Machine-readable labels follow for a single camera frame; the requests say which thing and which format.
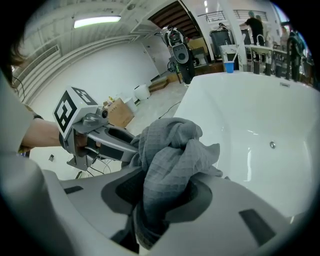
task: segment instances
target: floor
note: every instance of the floor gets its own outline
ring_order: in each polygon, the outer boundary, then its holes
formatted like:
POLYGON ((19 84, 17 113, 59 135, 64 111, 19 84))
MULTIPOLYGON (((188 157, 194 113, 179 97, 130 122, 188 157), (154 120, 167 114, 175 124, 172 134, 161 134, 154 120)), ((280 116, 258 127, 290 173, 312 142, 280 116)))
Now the floor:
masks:
MULTIPOLYGON (((179 104, 173 105, 182 100, 186 91, 187 88, 184 84, 177 81, 169 83, 164 89, 153 92, 148 99, 140 101, 137 105, 137 111, 134 113, 134 118, 126 126, 126 129, 136 136, 140 134, 145 127, 149 126, 162 115, 164 115, 164 118, 173 117, 179 104)), ((121 169, 121 162, 108 159, 104 161, 96 160, 91 167, 98 171, 89 168, 88 171, 90 173, 82 172, 79 178, 117 172, 121 169)))

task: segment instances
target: air vent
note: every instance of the air vent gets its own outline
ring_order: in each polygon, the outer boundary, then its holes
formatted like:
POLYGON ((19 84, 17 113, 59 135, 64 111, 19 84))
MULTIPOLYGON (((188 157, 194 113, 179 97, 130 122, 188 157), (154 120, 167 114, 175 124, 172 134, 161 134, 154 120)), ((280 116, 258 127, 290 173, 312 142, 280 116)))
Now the air vent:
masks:
MULTIPOLYGON (((41 54, 39 57, 37 57, 30 65, 26 67, 24 71, 18 76, 18 79, 20 81, 23 81, 32 70, 34 70, 41 62, 43 62, 45 59, 50 57, 52 54, 59 51, 59 47, 57 45, 51 47, 49 50, 45 51, 43 54, 41 54)), ((20 83, 16 80, 14 82, 16 86, 18 86, 20 83)))

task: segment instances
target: cardboard box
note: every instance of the cardboard box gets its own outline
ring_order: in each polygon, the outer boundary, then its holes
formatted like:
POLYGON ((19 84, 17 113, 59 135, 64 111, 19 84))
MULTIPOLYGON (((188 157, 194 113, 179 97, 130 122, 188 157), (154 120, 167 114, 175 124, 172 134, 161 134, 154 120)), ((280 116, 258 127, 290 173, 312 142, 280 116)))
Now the cardboard box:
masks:
POLYGON ((196 48, 201 48, 201 47, 203 47, 204 52, 205 52, 206 54, 208 54, 208 47, 207 47, 206 42, 205 42, 205 40, 204 40, 203 37, 200 37, 200 38, 195 39, 195 40, 190 40, 187 45, 188 45, 191 49, 192 49, 192 48, 193 48, 193 49, 196 49, 196 48))
POLYGON ((106 109, 108 110, 110 124, 121 128, 125 128, 135 116, 131 109, 120 98, 106 109))

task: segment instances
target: black and white marker cube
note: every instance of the black and white marker cube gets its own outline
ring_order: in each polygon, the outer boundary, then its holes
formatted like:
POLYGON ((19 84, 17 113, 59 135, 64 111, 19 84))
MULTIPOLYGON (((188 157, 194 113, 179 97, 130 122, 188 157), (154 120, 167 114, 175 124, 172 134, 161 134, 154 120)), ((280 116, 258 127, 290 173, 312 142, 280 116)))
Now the black and white marker cube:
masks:
POLYGON ((95 114, 98 106, 85 90, 67 87, 53 112, 63 138, 68 136, 74 123, 79 122, 86 114, 95 114))

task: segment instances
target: gray cloth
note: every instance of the gray cloth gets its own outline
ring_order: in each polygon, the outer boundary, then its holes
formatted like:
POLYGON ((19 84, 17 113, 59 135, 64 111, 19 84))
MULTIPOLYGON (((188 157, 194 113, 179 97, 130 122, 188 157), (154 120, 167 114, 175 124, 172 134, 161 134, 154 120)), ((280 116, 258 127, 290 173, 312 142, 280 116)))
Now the gray cloth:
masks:
POLYGON ((131 142, 138 153, 130 166, 146 172, 143 210, 149 224, 162 220, 167 210, 186 189, 192 175, 202 172, 222 176, 212 165, 218 161, 220 145, 203 145, 201 128, 182 118, 154 121, 131 142))

